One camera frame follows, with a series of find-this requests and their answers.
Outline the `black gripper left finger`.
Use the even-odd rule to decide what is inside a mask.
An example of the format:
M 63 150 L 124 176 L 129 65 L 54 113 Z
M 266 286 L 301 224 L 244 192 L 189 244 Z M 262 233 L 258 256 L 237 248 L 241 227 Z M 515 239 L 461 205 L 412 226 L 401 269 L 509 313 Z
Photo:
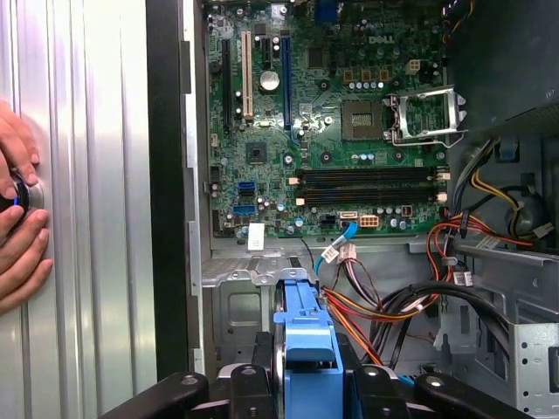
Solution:
M 102 416 L 274 418 L 272 357 L 273 336 L 269 332 L 258 332 L 250 363 L 222 368 L 215 381 L 199 373 L 174 373 Z

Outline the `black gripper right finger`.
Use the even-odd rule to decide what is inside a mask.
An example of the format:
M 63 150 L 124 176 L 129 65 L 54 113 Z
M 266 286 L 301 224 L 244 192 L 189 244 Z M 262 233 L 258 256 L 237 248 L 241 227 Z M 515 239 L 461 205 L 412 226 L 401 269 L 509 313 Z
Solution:
M 518 407 L 437 371 L 399 377 L 364 364 L 347 344 L 348 418 L 532 418 Z

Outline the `person's hand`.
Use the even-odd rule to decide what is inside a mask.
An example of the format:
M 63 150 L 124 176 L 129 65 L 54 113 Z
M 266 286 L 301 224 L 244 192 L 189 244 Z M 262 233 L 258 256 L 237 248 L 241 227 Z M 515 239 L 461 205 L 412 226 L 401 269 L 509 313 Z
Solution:
M 26 186 L 38 185 L 35 167 L 38 148 L 23 119 L 1 103 L 1 197 L 8 201 L 1 210 L 1 314 L 5 315 L 29 300 L 44 284 L 53 267 L 45 257 L 50 231 L 49 213 L 35 209 L 24 213 L 17 199 L 13 176 Z

